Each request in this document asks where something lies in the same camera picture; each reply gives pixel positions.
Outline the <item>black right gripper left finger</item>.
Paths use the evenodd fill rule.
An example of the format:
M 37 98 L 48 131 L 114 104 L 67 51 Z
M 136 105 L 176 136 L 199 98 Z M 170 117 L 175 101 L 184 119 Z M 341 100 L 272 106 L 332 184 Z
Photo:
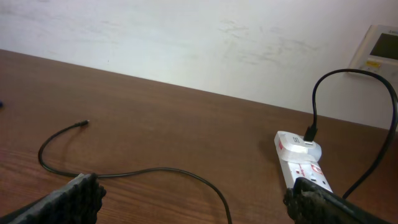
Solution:
M 1 217 L 1 223 L 95 224 L 105 195 L 96 174 L 79 174 L 60 189 Z

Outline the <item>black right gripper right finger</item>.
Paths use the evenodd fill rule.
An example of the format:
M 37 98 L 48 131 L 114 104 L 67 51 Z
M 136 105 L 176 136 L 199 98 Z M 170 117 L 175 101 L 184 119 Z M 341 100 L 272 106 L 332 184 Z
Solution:
M 389 224 L 304 177 L 286 190 L 283 203 L 296 224 Z

